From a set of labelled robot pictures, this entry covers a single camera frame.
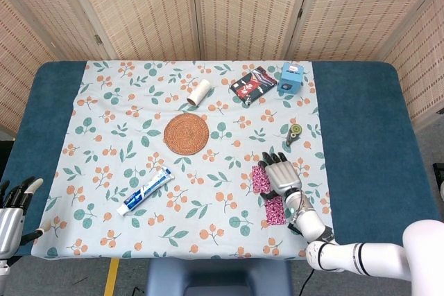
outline pink fabric swatch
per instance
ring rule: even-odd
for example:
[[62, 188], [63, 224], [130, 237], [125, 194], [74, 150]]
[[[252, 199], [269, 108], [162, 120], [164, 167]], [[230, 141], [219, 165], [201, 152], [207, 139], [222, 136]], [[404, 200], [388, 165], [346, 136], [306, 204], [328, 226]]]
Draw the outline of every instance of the pink fabric swatch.
[[[256, 193], [270, 192], [270, 180], [266, 175], [265, 169], [261, 166], [253, 167], [253, 191]], [[271, 200], [265, 200], [266, 221], [270, 225], [284, 225], [284, 203], [282, 197], [276, 197]]]

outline silver robotic hand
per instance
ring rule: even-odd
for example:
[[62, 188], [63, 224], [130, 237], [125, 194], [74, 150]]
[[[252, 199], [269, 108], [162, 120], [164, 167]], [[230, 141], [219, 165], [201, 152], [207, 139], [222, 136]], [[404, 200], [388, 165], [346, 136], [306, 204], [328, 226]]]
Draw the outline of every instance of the silver robotic hand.
[[19, 186], [14, 187], [3, 201], [9, 182], [0, 185], [0, 295], [3, 295], [6, 279], [10, 268], [7, 259], [11, 258], [19, 246], [40, 237], [44, 233], [42, 227], [30, 234], [22, 235], [26, 211], [31, 203], [34, 192], [42, 185], [43, 180], [35, 177], [27, 178]]
[[302, 191], [302, 183], [291, 162], [287, 161], [283, 153], [262, 153], [262, 157], [263, 160], [258, 164], [265, 169], [272, 191], [261, 193], [261, 196], [266, 200], [279, 195], [284, 198], [293, 214], [289, 229], [302, 234], [308, 243], [321, 241], [336, 244], [332, 228], [324, 225]]

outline small blue carton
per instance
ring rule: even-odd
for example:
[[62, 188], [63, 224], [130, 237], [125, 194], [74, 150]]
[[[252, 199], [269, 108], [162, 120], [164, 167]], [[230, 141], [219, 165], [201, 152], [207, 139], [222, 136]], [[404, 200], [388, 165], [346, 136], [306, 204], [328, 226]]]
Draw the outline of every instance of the small blue carton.
[[285, 62], [277, 91], [285, 94], [296, 94], [299, 90], [304, 74], [304, 67], [298, 64]]

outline toothpaste tube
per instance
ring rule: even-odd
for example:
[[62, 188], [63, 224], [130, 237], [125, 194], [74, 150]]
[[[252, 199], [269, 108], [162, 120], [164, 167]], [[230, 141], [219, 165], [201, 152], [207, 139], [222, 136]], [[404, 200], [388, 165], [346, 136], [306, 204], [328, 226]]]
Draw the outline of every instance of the toothpaste tube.
[[124, 216], [126, 213], [139, 206], [139, 204], [153, 194], [155, 190], [173, 179], [174, 176], [171, 174], [171, 171], [168, 168], [162, 167], [162, 170], [157, 173], [148, 184], [142, 185], [136, 192], [125, 199], [123, 204], [117, 209], [117, 213]]

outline floor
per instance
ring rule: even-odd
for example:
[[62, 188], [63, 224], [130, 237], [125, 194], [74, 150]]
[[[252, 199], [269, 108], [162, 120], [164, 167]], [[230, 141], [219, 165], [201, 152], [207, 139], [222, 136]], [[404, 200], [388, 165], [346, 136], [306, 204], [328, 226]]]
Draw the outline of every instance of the floor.
[[[444, 162], [444, 117], [418, 132], [417, 138], [432, 191], [444, 216], [444, 203], [439, 198], [432, 168], [434, 162]], [[132, 295], [135, 286], [144, 290], [148, 263], [148, 259], [120, 260], [114, 295]], [[12, 267], [5, 295], [103, 295], [109, 267], [109, 259], [46, 261], [24, 257]], [[298, 295], [311, 269], [304, 261], [291, 263], [291, 268], [294, 292]], [[410, 289], [410, 283], [405, 281], [317, 271], [303, 295], [398, 296], [410, 295]]]

